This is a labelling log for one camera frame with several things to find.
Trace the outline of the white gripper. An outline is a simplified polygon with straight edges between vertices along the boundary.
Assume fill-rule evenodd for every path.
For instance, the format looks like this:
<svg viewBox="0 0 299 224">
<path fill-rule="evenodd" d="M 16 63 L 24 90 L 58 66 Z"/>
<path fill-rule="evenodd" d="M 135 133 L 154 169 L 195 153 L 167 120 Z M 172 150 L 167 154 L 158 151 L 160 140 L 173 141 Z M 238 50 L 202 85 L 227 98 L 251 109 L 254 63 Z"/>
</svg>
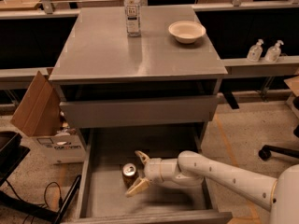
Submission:
<svg viewBox="0 0 299 224">
<path fill-rule="evenodd" d="M 151 159 L 140 150 L 135 151 L 136 156 L 144 166 L 145 177 L 139 177 L 133 185 L 125 192 L 126 197 L 133 197 L 146 190 L 151 183 L 159 184 L 166 181 L 175 182 L 180 174 L 177 159 Z"/>
</svg>

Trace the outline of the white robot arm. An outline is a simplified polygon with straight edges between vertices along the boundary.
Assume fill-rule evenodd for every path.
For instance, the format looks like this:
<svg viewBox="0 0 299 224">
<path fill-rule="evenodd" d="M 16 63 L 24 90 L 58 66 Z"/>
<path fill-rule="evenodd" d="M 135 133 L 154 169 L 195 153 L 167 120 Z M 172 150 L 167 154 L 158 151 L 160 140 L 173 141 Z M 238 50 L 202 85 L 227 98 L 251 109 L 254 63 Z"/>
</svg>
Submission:
<svg viewBox="0 0 299 224">
<path fill-rule="evenodd" d="M 270 224 L 299 224 L 298 164 L 274 178 L 213 161 L 188 150 L 175 159 L 151 158 L 140 150 L 135 154 L 144 165 L 144 175 L 126 191 L 128 197 L 151 184 L 173 182 L 195 186 L 206 177 L 269 211 Z"/>
</svg>

